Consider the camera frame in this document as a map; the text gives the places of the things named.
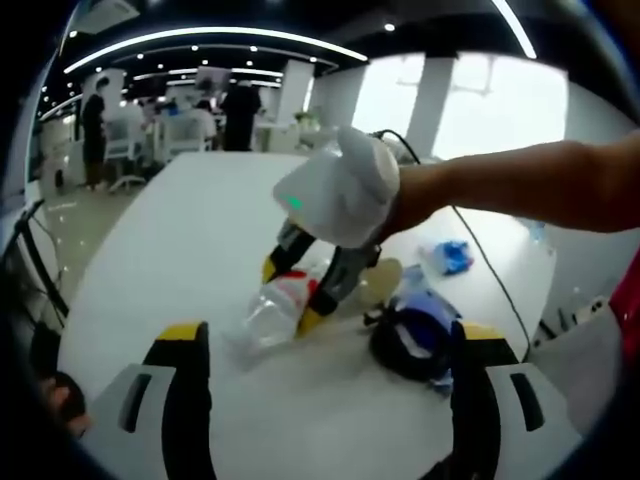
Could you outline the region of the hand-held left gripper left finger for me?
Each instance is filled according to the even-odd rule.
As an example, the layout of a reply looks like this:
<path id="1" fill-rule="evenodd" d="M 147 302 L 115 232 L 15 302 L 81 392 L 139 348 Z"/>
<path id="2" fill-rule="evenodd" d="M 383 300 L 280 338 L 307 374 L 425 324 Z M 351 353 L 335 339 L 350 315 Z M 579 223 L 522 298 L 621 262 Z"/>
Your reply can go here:
<path id="1" fill-rule="evenodd" d="M 81 444 L 112 479 L 214 479 L 208 324 L 167 327 L 89 405 Z"/>

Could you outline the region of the person's left hand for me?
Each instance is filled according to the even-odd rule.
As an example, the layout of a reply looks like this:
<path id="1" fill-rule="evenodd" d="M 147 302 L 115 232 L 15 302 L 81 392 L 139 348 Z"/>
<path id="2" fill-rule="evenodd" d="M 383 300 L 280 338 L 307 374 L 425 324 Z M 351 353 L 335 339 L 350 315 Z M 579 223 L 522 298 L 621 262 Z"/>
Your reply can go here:
<path id="1" fill-rule="evenodd" d="M 77 439 L 91 426 L 85 396 L 68 374 L 55 372 L 39 382 L 54 417 Z"/>

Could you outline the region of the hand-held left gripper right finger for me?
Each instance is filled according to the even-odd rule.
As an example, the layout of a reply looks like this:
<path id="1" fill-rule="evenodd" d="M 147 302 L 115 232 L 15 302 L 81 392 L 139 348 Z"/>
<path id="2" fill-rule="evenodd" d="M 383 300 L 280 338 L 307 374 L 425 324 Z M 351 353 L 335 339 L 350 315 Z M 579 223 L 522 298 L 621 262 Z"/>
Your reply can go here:
<path id="1" fill-rule="evenodd" d="M 495 330 L 451 328 L 450 479 L 549 479 L 578 446 L 567 402 Z"/>

